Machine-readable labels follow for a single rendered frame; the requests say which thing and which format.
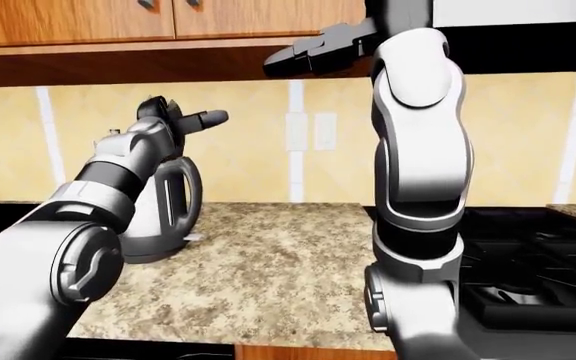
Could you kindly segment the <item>wooden wall cabinet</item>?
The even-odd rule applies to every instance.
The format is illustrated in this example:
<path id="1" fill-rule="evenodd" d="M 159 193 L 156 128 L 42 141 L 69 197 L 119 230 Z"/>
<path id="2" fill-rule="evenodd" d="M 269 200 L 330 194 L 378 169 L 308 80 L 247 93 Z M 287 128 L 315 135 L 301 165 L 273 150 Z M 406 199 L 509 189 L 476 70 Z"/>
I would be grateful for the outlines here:
<path id="1" fill-rule="evenodd" d="M 364 0 L 0 0 L 0 86 L 261 80 Z"/>

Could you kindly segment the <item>wooden base cabinet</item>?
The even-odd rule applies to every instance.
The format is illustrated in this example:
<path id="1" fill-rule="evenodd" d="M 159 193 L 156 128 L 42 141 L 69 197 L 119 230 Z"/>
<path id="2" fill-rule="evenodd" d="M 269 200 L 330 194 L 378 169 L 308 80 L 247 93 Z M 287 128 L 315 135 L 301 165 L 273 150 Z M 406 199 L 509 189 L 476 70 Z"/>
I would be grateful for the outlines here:
<path id="1" fill-rule="evenodd" d="M 235 360 L 397 360 L 394 351 L 235 345 Z"/>

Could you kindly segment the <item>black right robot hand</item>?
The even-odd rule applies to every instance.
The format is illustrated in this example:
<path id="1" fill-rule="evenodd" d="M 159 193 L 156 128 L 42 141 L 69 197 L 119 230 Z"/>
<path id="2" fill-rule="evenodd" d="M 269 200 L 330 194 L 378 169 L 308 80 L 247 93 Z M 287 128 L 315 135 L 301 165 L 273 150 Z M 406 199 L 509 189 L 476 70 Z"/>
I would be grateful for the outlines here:
<path id="1" fill-rule="evenodd" d="M 263 71 L 273 78 L 342 71 L 358 59 L 371 56 L 380 40 L 370 17 L 356 25 L 339 23 L 272 54 L 265 60 Z"/>

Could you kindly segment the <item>black gas stove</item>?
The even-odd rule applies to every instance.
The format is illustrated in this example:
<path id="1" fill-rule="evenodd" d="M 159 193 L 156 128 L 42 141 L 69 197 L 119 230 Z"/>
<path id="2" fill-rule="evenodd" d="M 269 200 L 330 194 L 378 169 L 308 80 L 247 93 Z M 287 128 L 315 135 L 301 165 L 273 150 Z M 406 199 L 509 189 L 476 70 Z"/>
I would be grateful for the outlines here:
<path id="1" fill-rule="evenodd" d="M 371 328 L 399 360 L 576 360 L 576 220 L 543 208 L 375 211 Z"/>

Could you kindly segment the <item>silver electric kettle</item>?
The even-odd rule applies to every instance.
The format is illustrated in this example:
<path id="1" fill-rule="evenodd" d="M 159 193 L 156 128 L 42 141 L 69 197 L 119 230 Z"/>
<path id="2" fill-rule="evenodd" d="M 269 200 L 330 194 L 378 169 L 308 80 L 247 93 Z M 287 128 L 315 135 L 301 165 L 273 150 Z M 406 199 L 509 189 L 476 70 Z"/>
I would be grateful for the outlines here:
<path id="1" fill-rule="evenodd" d="M 114 187 L 136 200 L 132 221 L 120 235 L 126 263 L 154 263 L 187 245 L 201 212 L 203 185 L 196 164 L 183 152 L 162 162 L 140 193 L 134 176 L 115 176 Z"/>

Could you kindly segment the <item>white wall switch plate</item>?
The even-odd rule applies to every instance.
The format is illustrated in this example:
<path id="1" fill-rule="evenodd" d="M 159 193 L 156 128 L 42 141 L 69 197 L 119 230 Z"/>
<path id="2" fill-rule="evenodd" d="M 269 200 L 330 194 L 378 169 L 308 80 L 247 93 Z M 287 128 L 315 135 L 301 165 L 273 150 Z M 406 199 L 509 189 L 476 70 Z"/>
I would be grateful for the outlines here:
<path id="1" fill-rule="evenodd" d="M 316 113 L 314 122 L 314 149 L 316 151 L 336 149 L 337 114 Z"/>

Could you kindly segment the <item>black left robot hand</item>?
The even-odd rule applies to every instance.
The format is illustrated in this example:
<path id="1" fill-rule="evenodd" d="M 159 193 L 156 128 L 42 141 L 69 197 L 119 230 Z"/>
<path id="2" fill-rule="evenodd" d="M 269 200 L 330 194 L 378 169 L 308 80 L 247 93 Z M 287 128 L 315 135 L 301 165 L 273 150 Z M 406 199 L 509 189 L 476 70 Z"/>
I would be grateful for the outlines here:
<path id="1" fill-rule="evenodd" d="M 139 105 L 137 119 L 146 116 L 162 119 L 169 129 L 175 149 L 166 160 L 179 158 L 183 155 L 187 135 L 216 127 L 229 119 L 225 110 L 209 110 L 184 115 L 175 101 L 167 101 L 163 96 L 149 98 Z"/>

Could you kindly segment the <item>white wall outlet plate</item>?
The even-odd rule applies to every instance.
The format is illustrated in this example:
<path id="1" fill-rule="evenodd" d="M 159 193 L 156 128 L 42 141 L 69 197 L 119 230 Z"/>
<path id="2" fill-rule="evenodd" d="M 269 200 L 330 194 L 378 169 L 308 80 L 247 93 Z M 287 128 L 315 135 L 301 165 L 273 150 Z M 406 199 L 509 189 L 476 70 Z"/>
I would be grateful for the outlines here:
<path id="1" fill-rule="evenodd" d="M 287 113 L 285 116 L 285 144 L 288 152 L 304 152 L 308 147 L 308 115 Z"/>

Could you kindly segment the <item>range hood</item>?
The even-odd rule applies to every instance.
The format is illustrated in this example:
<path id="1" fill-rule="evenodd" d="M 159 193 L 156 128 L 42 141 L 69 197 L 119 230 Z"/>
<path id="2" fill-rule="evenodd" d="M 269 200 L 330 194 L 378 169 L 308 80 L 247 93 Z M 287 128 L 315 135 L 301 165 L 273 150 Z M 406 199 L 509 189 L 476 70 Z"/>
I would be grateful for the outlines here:
<path id="1" fill-rule="evenodd" d="M 434 0 L 465 74 L 576 72 L 576 0 Z"/>

